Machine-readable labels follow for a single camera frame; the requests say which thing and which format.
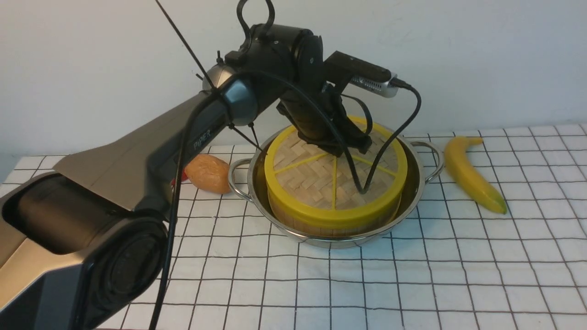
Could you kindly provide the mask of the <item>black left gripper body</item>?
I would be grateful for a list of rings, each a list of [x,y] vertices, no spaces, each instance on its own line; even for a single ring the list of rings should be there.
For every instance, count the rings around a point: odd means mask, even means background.
[[[338,129],[348,148],[356,149],[362,154],[369,150],[372,144],[369,136],[372,129],[372,119],[369,113],[365,114],[367,129],[363,131],[348,118],[342,103],[341,93],[329,83],[325,83],[319,93],[313,94],[312,99]],[[326,122],[323,121],[314,106],[303,100],[297,92],[291,90],[285,92],[277,105],[277,111],[287,117],[295,126],[298,130],[298,136],[302,140],[333,156],[343,155],[343,148],[335,139]]]

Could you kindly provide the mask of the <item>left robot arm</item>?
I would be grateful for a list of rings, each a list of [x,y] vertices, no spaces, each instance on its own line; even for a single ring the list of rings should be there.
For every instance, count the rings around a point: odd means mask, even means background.
[[[110,144],[63,157],[52,171],[1,198],[1,328],[92,330],[162,275],[159,319],[177,223],[182,172],[226,127],[251,125],[280,100],[304,140],[340,155],[371,144],[340,94],[377,67],[321,37],[275,25],[248,27],[236,51],[203,71],[199,93]]]

